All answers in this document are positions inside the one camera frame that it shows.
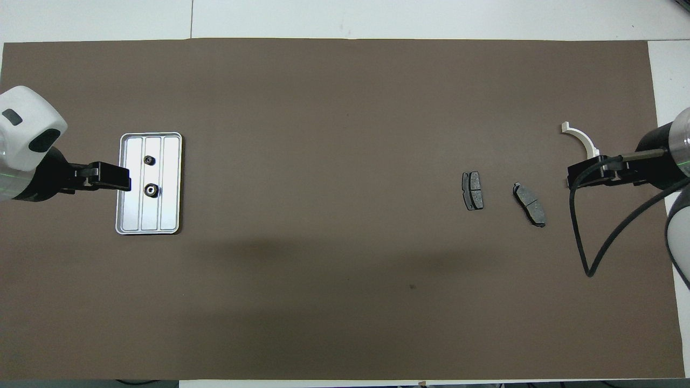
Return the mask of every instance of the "silver rectangular tray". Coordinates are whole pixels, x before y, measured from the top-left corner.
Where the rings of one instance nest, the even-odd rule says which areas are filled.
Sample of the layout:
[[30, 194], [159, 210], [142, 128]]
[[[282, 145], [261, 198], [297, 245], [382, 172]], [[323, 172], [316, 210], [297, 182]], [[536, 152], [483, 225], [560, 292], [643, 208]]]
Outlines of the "silver rectangular tray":
[[[150, 156], [148, 164], [144, 158]], [[121, 235], [173, 234], [179, 229], [182, 136], [177, 132], [126, 133], [119, 165], [130, 171], [131, 191], [117, 192], [115, 230]], [[154, 184], [158, 195], [144, 193]]]

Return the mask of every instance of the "brown table surface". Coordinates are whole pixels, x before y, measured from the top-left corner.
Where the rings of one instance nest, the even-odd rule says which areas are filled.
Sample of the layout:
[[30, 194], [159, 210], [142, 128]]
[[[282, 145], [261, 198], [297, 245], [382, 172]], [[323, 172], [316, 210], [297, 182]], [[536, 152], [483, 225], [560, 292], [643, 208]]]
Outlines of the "brown table surface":
[[[610, 155], [656, 127], [645, 42], [7, 43], [20, 84], [71, 162], [180, 132], [183, 218], [121, 236], [113, 192], [0, 204], [0, 378], [683, 376], [662, 206], [589, 279], [564, 183], [563, 121]], [[582, 190], [589, 254], [656, 192]]]

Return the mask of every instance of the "black nut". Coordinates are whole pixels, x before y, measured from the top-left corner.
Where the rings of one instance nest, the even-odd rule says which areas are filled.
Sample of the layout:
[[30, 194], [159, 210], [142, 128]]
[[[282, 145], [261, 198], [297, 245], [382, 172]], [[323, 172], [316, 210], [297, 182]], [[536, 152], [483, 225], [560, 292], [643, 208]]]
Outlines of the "black nut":
[[146, 186], [144, 186], [144, 194], [147, 197], [156, 198], [156, 197], [158, 197], [158, 194], [160, 192], [161, 192], [161, 189], [155, 183], [149, 183]]

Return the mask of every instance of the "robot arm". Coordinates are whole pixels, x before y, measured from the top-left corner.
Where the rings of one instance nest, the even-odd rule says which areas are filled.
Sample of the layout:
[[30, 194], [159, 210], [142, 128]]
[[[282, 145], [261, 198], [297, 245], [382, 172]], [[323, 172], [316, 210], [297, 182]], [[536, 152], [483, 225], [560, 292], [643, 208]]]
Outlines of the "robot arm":
[[67, 131], [67, 123], [33, 90], [16, 86], [0, 94], [0, 114], [0, 202], [38, 202], [77, 190], [130, 190], [126, 168], [65, 160], [52, 145]]

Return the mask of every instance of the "gray brake pad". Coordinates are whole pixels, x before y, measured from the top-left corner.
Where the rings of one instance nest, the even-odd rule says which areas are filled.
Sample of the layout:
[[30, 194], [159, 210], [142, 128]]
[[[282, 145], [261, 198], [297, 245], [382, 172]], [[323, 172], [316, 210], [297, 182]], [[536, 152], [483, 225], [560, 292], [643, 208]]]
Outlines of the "gray brake pad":
[[524, 209], [527, 217], [532, 221], [532, 225], [543, 228], [546, 226], [546, 214], [539, 199], [527, 187], [519, 182], [513, 186], [513, 195]]
[[482, 184], [479, 182], [479, 173], [472, 171], [462, 173], [462, 198], [467, 210], [480, 210], [484, 208], [482, 198]]

